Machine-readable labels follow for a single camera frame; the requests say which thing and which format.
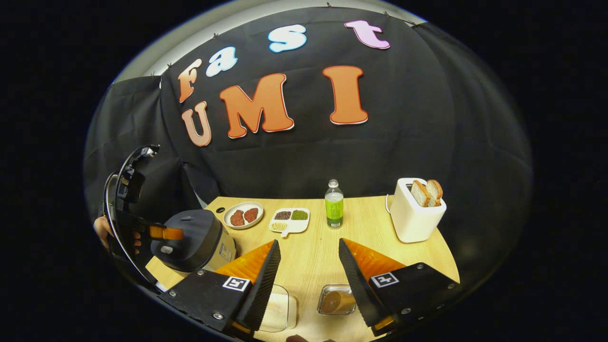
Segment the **wooden table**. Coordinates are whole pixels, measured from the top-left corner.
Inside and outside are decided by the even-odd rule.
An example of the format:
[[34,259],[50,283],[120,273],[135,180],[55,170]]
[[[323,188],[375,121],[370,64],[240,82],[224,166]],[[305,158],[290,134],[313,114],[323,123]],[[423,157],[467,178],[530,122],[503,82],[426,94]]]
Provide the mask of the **wooden table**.
[[[244,230],[227,228],[242,255],[277,239],[281,249],[281,263],[275,284],[281,285],[297,298],[297,324],[282,332],[255,332],[254,337],[263,341],[285,342],[291,335],[300,335],[310,342],[335,341],[363,342],[375,338],[357,309],[347,316],[322,316],[317,313],[321,289],[326,284],[348,284],[344,268],[338,256],[338,240],[343,237],[370,247],[405,265],[424,262],[445,276],[460,283],[458,269],[445,240],[435,229],[429,240],[403,243],[397,239],[390,214],[384,205],[384,196],[344,199],[344,222],[340,228],[327,226],[323,199],[273,200],[257,198],[218,197],[206,209],[222,221],[224,213],[215,209],[244,201],[256,201],[264,207],[263,218],[253,227]],[[308,208],[310,222],[306,231],[281,238],[280,233],[268,229],[272,215],[280,208]],[[167,288],[186,277],[154,257],[147,265],[148,271]]]

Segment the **rice cooker lid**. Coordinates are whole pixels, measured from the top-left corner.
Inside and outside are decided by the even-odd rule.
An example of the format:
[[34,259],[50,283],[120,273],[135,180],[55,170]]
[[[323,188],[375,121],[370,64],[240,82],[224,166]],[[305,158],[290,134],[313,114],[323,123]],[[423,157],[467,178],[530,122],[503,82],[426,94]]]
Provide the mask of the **rice cooker lid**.
[[[184,231],[183,240],[152,241],[152,253],[167,266],[180,271],[193,271],[203,267],[215,252],[222,234],[222,225],[215,215],[206,209],[182,211],[165,222],[169,228]],[[163,246],[173,249],[169,254]]]

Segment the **white plate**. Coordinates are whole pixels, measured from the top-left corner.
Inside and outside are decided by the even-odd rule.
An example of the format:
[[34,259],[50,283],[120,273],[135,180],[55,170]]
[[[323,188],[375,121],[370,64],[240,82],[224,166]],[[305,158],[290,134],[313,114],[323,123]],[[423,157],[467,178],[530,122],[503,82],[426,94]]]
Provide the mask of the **white plate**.
[[[237,210],[241,210],[243,211],[243,217],[245,216],[245,212],[247,212],[249,209],[252,208],[258,208],[258,216],[255,218],[255,220],[253,220],[252,222],[249,222],[247,220],[245,220],[245,224],[243,226],[233,226],[230,223],[230,217],[237,211]],[[247,229],[251,226],[253,226],[254,224],[258,223],[262,216],[264,216],[264,208],[262,207],[262,205],[260,203],[257,202],[242,202],[239,203],[237,205],[235,205],[234,207],[228,209],[226,211],[226,213],[224,214],[224,224],[227,225],[228,227],[232,228],[232,229]]]
[[[274,217],[277,215],[278,212],[289,211],[293,215],[294,211],[296,211],[296,210],[306,212],[308,214],[308,218],[306,220],[292,220],[291,216],[290,216],[288,220],[275,220],[274,219]],[[310,210],[308,210],[306,208],[281,208],[281,209],[275,211],[274,214],[272,215],[272,219],[270,220],[270,223],[268,224],[268,229],[270,229],[271,231],[274,231],[274,232],[280,232],[281,237],[287,237],[287,234],[289,234],[290,232],[305,231],[306,228],[308,227],[309,221],[310,221]],[[273,223],[286,223],[287,227],[283,231],[277,231],[277,230],[272,229]]]

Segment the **orange letter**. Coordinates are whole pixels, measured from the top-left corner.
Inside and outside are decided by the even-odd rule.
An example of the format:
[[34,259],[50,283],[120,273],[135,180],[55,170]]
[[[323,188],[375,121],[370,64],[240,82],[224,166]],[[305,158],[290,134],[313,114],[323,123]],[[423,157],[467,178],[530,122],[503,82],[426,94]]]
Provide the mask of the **orange letter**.
[[209,127],[209,121],[207,120],[207,113],[205,112],[205,108],[207,108],[207,102],[202,101],[198,103],[194,110],[198,113],[198,117],[201,120],[202,126],[202,135],[196,132],[194,128],[194,121],[192,120],[192,110],[187,110],[182,113],[182,120],[186,124],[186,130],[188,131],[188,135],[190,136],[190,140],[194,142],[196,146],[207,146],[209,142],[211,142],[211,128]]
[[330,121],[336,125],[362,124],[367,121],[367,112],[361,108],[358,78],[363,70],[356,66],[330,66],[323,75],[331,80],[334,88],[335,110]]
[[231,86],[219,94],[226,103],[232,139],[247,135],[239,117],[253,133],[258,132],[262,111],[264,123],[262,129],[267,132],[286,131],[294,127],[294,121],[287,116],[283,100],[283,83],[287,80],[284,74],[270,74],[262,77],[251,100],[239,86]]
[[188,96],[192,95],[194,88],[190,86],[191,83],[196,81],[196,69],[201,66],[202,60],[199,58],[194,61],[186,70],[182,71],[182,73],[178,76],[179,80],[179,103],[186,101]]

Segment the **bread slice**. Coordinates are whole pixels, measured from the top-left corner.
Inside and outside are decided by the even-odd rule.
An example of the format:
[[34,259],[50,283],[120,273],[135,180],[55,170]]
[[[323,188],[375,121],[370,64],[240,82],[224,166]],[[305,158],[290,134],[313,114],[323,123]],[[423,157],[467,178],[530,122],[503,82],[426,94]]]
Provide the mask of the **bread slice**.
[[436,180],[426,181],[426,190],[430,195],[429,207],[437,207],[441,205],[441,197],[443,196],[443,190],[441,185]]
[[412,184],[412,196],[420,206],[426,207],[429,205],[430,195],[426,187],[417,180],[414,180]]

